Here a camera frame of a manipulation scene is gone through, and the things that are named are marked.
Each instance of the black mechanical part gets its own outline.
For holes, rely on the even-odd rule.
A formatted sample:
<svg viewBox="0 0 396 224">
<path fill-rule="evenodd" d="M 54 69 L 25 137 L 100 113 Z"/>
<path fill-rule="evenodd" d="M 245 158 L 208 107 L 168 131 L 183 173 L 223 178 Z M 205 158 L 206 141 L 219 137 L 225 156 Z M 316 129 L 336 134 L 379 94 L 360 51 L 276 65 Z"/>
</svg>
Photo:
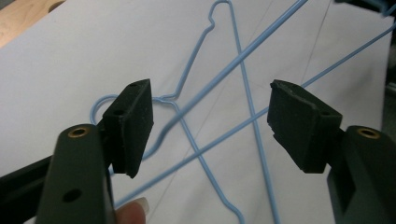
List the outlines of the black mechanical part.
<svg viewBox="0 0 396 224">
<path fill-rule="evenodd" d="M 109 205 L 113 204 L 111 179 L 109 173 L 102 172 L 102 170 L 107 170 L 108 166 L 113 164 L 114 167 L 118 167 L 117 173 L 124 172 L 130 177 L 134 177 L 139 169 L 152 125 L 153 114 L 149 79 L 128 85 L 105 112 L 103 119 L 96 127 L 89 124 L 78 125 L 72 130 L 67 129 L 60 135 L 56 151 L 62 148 L 62 153 L 55 152 L 55 154 L 60 155 L 57 156 L 58 159 L 55 160 L 52 157 L 48 157 L 0 178 L 0 223 L 22 223 L 34 217 L 37 214 L 39 203 L 41 204 L 40 206 L 45 206 L 49 210 L 53 210 L 51 206 L 48 206 L 49 203 L 55 206 L 57 203 L 68 202 L 73 207 L 74 201 L 76 201 L 76 205 L 81 207 L 82 205 L 88 206 L 88 203 L 93 202 L 94 199 L 91 197 L 100 197 L 96 199 L 98 204 L 92 209 L 96 209 L 96 212 L 106 211 L 105 214 L 101 213 L 98 215 L 98 218 L 104 218 L 100 219 L 100 221 L 104 220 L 105 222 L 103 223 L 113 223 L 113 215 L 107 211 Z M 97 146 L 96 138 L 99 138 L 99 146 Z M 75 151 L 76 148 L 81 147 L 81 145 L 74 145 L 75 142 L 73 141 L 77 140 L 88 141 L 79 142 L 85 146 L 83 150 Z M 52 168 L 49 170 L 49 166 L 57 168 L 52 171 Z M 99 183 L 99 171 L 101 184 L 96 186 L 92 183 Z M 64 175 L 59 175 L 62 173 L 67 174 L 66 178 L 68 180 L 64 178 Z M 75 183 L 75 180 L 79 180 L 82 177 L 84 177 L 84 183 L 82 183 L 84 190 L 82 190 L 82 187 L 72 188 L 68 185 Z M 46 190 L 43 194 L 44 186 L 47 187 L 47 182 L 44 183 L 44 181 L 50 182 L 51 187 L 50 190 Z M 64 189 L 65 186 L 69 186 L 71 189 Z M 87 188 L 99 189 L 87 192 Z M 53 197 L 57 193 L 61 193 L 61 189 L 68 191 L 64 192 L 64 198 L 59 201 L 59 199 Z M 86 216 L 90 216 L 92 213 L 85 208 L 84 211 Z M 77 215 L 69 216 L 62 211 L 53 211 L 52 214 L 57 217 L 56 221 L 54 221 L 55 223 L 59 223 L 64 218 L 66 220 L 76 218 L 69 223 L 98 223 L 90 220 L 82 221 L 85 219 L 78 219 Z M 37 221 L 40 220 L 41 222 L 42 220 L 41 223 L 53 223 L 52 221 L 46 221 L 49 220 L 47 218 L 52 217 L 43 219 L 41 215 L 39 216 Z"/>
<path fill-rule="evenodd" d="M 362 7 L 365 9 L 369 9 L 372 10 L 374 12 L 381 12 L 380 9 L 378 7 L 374 7 L 372 4 L 368 3 L 367 1 L 364 0 L 334 0 L 335 3 L 348 3 L 352 6 L 355 7 Z M 396 4 L 396 0 L 384 0 L 384 2 L 388 5 L 388 9 L 390 9 L 391 7 L 393 7 L 393 5 Z"/>
<path fill-rule="evenodd" d="M 342 115 L 298 85 L 274 80 L 271 88 L 267 121 L 274 138 L 305 173 L 323 173 L 325 147 Z"/>
<path fill-rule="evenodd" d="M 49 166 L 36 223 L 116 223 L 96 126 L 63 131 Z"/>
<path fill-rule="evenodd" d="M 341 115 L 297 85 L 275 80 L 271 87 L 268 123 L 276 141 L 306 173 L 332 167 L 336 223 L 396 223 L 395 143 L 371 128 L 343 132 L 336 127 Z"/>
</svg>

